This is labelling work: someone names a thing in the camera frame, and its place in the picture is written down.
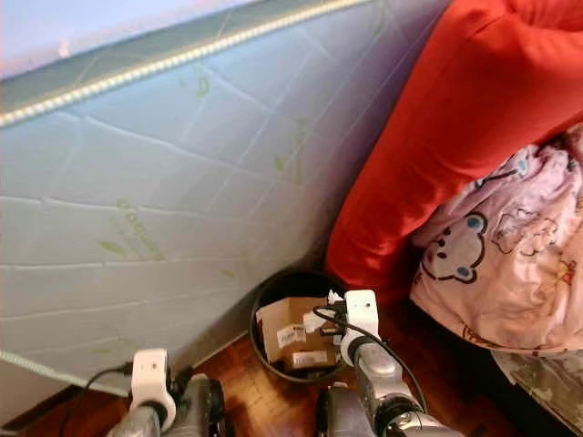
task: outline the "cartoon bear print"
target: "cartoon bear print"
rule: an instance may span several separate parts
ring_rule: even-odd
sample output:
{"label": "cartoon bear print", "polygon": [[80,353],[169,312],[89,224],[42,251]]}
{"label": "cartoon bear print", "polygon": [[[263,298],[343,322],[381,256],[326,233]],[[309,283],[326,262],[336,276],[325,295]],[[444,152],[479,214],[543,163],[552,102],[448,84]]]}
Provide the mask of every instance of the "cartoon bear print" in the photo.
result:
{"label": "cartoon bear print", "polygon": [[425,250],[423,270],[432,279],[455,279],[465,284],[476,281],[476,267],[484,258],[486,229],[487,219],[479,212],[445,228]]}
{"label": "cartoon bear print", "polygon": [[521,255],[532,257],[555,244],[557,229],[554,220],[516,208],[502,215],[492,234],[492,242],[504,254],[517,249]]}
{"label": "cartoon bear print", "polygon": [[519,175],[521,178],[528,174],[528,159],[530,154],[528,152],[528,147],[525,147],[516,154],[512,155],[500,168],[498,168],[494,173],[486,176],[485,178],[478,179],[474,182],[474,187],[476,190],[482,188],[490,180],[509,178],[512,175]]}

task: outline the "cardboard box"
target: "cardboard box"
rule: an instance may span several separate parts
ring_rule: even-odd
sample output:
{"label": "cardboard box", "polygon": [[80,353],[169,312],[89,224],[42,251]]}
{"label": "cardboard box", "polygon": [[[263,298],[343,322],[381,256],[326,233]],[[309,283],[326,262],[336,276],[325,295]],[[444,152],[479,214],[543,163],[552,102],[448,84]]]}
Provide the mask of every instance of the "cardboard box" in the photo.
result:
{"label": "cardboard box", "polygon": [[[286,371],[336,364],[336,347],[332,337],[323,337],[319,331],[308,334],[303,327],[303,314],[326,302],[326,298],[286,298],[257,311],[256,318],[269,363],[283,361]],[[331,327],[333,324],[326,322],[323,326]]]}

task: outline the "silver metal tube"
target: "silver metal tube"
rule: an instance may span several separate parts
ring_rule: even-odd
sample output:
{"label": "silver metal tube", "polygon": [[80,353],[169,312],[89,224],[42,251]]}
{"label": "silver metal tube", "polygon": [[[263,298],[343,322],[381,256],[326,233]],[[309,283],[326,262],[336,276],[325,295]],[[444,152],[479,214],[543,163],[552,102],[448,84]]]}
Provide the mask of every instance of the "silver metal tube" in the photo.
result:
{"label": "silver metal tube", "polygon": [[360,346],[354,361],[363,406],[373,429],[375,415],[380,411],[381,406],[386,407],[394,401],[406,398],[405,402],[411,405],[411,410],[392,418],[387,423],[387,429],[390,426],[400,430],[407,437],[463,437],[459,432],[445,427],[434,417],[421,412],[419,402],[403,381],[403,369],[378,344],[365,343]]}
{"label": "silver metal tube", "polygon": [[160,437],[160,423],[151,407],[137,407],[118,423],[107,437]]}

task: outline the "black trash bin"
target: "black trash bin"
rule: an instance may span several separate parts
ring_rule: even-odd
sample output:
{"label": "black trash bin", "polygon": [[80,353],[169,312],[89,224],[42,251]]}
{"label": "black trash bin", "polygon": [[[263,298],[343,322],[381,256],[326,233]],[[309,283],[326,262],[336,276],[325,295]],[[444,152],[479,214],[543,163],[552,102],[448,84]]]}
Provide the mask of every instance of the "black trash bin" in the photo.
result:
{"label": "black trash bin", "polygon": [[273,373],[283,379],[292,382],[318,382],[325,381],[340,373],[345,363],[339,361],[336,367],[322,371],[297,371],[294,374],[284,373],[282,370],[269,364],[265,356],[265,350],[261,343],[261,336],[257,328],[255,313],[261,307],[265,307],[273,302],[285,298],[323,298],[328,296],[330,290],[344,296],[346,287],[337,279],[325,273],[315,270],[285,270],[262,282],[256,289],[255,300],[253,302],[251,315],[249,318],[249,335],[251,344],[257,358],[261,363]]}

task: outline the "label on box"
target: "label on box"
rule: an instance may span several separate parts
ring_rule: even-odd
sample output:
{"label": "label on box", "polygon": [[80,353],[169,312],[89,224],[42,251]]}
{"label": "label on box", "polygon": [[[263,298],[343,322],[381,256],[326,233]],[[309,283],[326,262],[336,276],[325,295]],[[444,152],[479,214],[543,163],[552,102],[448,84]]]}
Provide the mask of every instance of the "label on box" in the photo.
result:
{"label": "label on box", "polygon": [[291,355],[293,367],[311,367],[316,364],[324,364],[328,362],[328,352],[326,351],[311,351],[311,352],[294,352]]}
{"label": "label on box", "polygon": [[288,325],[277,331],[277,344],[280,349],[296,341],[306,342],[306,329],[303,325]]}

